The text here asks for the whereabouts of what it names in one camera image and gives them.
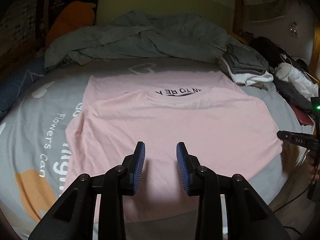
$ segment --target white lettering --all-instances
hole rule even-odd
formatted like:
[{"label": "white lettering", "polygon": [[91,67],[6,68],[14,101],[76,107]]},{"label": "white lettering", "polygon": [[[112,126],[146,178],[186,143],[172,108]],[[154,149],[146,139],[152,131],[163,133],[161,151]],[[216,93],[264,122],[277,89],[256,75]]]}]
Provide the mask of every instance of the white lettering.
[{"label": "white lettering", "polygon": [[40,159],[42,160],[42,157],[43,157],[43,156],[44,156],[44,160],[47,161],[47,160],[48,160],[48,157],[47,157],[47,155],[45,155],[45,154],[41,154],[41,155],[40,155]]},{"label": "white lettering", "polygon": [[68,156],[68,155],[63,155],[63,156],[61,156],[60,159],[62,159],[62,160],[69,160],[69,159],[70,159],[70,156]]},{"label": "white lettering", "polygon": [[40,172],[42,172],[43,175],[42,175],[42,174],[39,174],[39,176],[40,176],[41,178],[44,178],[44,176],[45,176],[45,171],[44,171],[44,170],[40,170]]},{"label": "white lettering", "polygon": [[75,112],[72,114],[73,117],[76,117],[78,114],[81,113],[81,110],[82,110],[82,103],[79,103],[76,108],[75,108]]},{"label": "white lettering", "polygon": [[49,143],[52,143],[51,137],[50,138],[46,138],[46,140],[49,140]]},{"label": "white lettering", "polygon": [[45,167],[45,163],[44,163],[44,161],[40,161],[40,168],[44,168]]},{"label": "white lettering", "polygon": [[53,130],[54,131],[54,128],[56,128],[56,125],[55,124],[52,124],[51,127],[49,129]]},{"label": "white lettering", "polygon": [[62,153],[66,153],[66,154],[71,154],[71,152],[68,151],[68,150],[62,150],[61,152],[62,152]]},{"label": "white lettering", "polygon": [[67,175],[67,171],[64,171],[63,170],[63,167],[67,166],[68,167],[68,162],[63,162],[61,165],[60,165],[60,169],[58,170],[58,165],[59,163],[58,162],[55,162],[53,164],[53,171],[59,175]]},{"label": "white lettering", "polygon": [[80,110],[80,111],[82,110],[82,103],[77,104],[76,110]]}]

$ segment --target cable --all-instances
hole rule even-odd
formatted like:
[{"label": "cable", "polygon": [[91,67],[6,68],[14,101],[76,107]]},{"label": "cable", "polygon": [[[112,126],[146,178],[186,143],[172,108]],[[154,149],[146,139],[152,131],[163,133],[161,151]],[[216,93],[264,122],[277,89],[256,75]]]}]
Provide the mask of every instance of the cable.
[{"label": "cable", "polygon": [[290,201],[287,202],[286,204],[284,204],[284,205],[282,205],[281,207],[279,207],[278,209],[276,209],[273,213],[278,212],[280,209],[284,208],[286,205],[289,205],[291,202],[293,202],[293,201],[295,201],[297,198],[301,197],[301,196],[310,188],[310,186],[312,185],[313,180],[314,180],[315,177],[316,177],[316,174],[318,173],[319,164],[320,164],[320,163],[318,163],[318,165],[317,165],[317,167],[316,167],[316,172],[315,172],[315,174],[313,175],[313,178],[312,178],[310,184],[308,185],[308,187],[307,187],[303,192],[301,192],[298,196],[296,196],[295,198],[293,198],[292,200],[290,200]]},{"label": "cable", "polygon": [[297,229],[295,229],[295,228],[293,228],[293,227],[286,227],[286,226],[283,226],[283,227],[284,227],[284,228],[291,229],[291,230],[295,231],[299,236],[302,236],[302,234],[301,234]]},{"label": "cable", "polygon": [[[285,61],[286,59],[290,60],[290,63],[291,63],[291,67],[290,67],[290,69],[289,69],[289,71],[288,71],[287,75],[286,75],[285,77],[281,78],[281,80],[283,80],[283,79],[285,79],[286,77],[288,77],[288,76],[289,76],[290,71],[292,70],[293,66],[292,66],[292,61],[291,61],[291,59],[290,59],[290,58],[288,58],[286,54],[282,54],[282,53],[280,53],[279,55],[280,55],[280,58],[283,60],[283,62],[284,62],[284,63],[287,63],[287,62]],[[279,66],[275,69],[275,73],[277,73],[277,72],[278,72],[278,70],[279,70],[278,68],[279,68]]]}]

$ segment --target human hand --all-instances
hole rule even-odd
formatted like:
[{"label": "human hand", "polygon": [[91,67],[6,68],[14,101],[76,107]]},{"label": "human hand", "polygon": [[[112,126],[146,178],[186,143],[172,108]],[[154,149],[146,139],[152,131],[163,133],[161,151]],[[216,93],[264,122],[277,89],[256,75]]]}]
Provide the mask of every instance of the human hand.
[{"label": "human hand", "polygon": [[307,153],[307,158],[306,158],[306,164],[307,164],[307,173],[308,173],[308,179],[311,182],[311,180],[313,179],[313,176],[315,176],[315,178],[312,181],[312,184],[314,184],[316,181],[319,180],[319,174],[316,174],[316,167],[313,166],[313,164],[315,163],[315,160],[313,157],[310,156],[310,153]]}]

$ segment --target floor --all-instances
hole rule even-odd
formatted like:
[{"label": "floor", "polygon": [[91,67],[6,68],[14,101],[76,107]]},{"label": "floor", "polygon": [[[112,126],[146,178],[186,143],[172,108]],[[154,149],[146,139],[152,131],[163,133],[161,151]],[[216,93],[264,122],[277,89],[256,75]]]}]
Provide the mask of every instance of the floor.
[{"label": "floor", "polygon": [[[278,207],[303,192],[308,184],[309,182],[306,177],[305,166],[302,165],[297,167],[269,207],[271,210],[276,210]],[[279,210],[276,213],[276,216],[284,226],[294,227],[300,233],[303,233],[312,221],[316,208],[318,208],[316,207],[316,204],[308,200],[306,192],[294,202]],[[292,240],[299,238],[299,235],[296,232],[291,229],[287,230]]]}]

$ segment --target gray comforter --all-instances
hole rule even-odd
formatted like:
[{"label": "gray comforter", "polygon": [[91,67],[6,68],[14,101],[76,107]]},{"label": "gray comforter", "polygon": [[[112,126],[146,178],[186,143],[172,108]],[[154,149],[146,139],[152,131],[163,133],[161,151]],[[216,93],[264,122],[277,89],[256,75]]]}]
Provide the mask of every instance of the gray comforter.
[{"label": "gray comforter", "polygon": [[152,18],[132,11],[105,27],[80,28],[57,38],[45,53],[45,69],[93,59],[178,57],[216,63],[227,44],[244,46],[214,23],[191,14]]}]

